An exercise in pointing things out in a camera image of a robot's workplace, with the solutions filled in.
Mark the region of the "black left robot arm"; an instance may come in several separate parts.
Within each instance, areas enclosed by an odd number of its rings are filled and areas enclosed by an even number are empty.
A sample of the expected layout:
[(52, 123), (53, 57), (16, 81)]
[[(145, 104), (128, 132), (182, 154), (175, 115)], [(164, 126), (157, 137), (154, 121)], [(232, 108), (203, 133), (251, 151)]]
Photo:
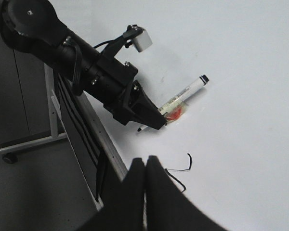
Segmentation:
[(97, 51), (63, 24), (47, 0), (0, 0), (0, 34), (12, 49), (30, 53), (53, 70), (59, 100), (61, 121), (72, 145), (84, 148), (76, 151), (86, 163), (95, 167), (89, 182), (96, 201), (102, 201), (102, 211), (118, 216), (120, 210), (131, 213), (137, 224), (128, 228), (143, 229), (144, 164), (132, 162), (136, 176), (124, 174), (123, 182), (105, 188), (105, 177), (111, 169), (109, 151), (103, 136), (93, 128), (84, 112), (81, 96), (84, 92), (100, 101), (115, 120), (126, 125), (137, 122), (160, 129), (166, 122), (157, 107), (135, 80), (137, 68), (122, 64), (115, 56), (123, 47), (134, 45), (138, 51), (150, 46), (146, 30), (129, 25), (118, 38), (106, 41)]

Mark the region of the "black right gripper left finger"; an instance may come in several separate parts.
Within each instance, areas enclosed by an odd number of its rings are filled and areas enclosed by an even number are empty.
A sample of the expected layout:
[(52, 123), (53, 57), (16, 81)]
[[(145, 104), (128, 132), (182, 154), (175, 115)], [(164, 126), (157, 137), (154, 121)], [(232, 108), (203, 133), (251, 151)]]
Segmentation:
[(142, 231), (144, 229), (145, 165), (132, 161), (116, 195), (80, 231)]

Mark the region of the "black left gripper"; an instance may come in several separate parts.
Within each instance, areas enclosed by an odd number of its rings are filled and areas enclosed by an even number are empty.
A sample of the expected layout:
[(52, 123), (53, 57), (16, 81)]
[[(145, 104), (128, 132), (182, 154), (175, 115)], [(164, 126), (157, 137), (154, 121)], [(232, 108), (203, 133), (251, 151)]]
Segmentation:
[(159, 130), (166, 119), (134, 80), (138, 69), (101, 55), (84, 58), (83, 90), (100, 101), (113, 118), (126, 125), (133, 121)]

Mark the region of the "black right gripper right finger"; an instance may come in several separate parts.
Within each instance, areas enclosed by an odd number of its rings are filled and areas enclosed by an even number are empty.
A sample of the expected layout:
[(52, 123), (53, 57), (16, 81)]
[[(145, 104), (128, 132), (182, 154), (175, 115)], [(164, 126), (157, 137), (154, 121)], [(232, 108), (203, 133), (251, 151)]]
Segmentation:
[(150, 156), (145, 167), (146, 220), (149, 231), (224, 231), (195, 207)]

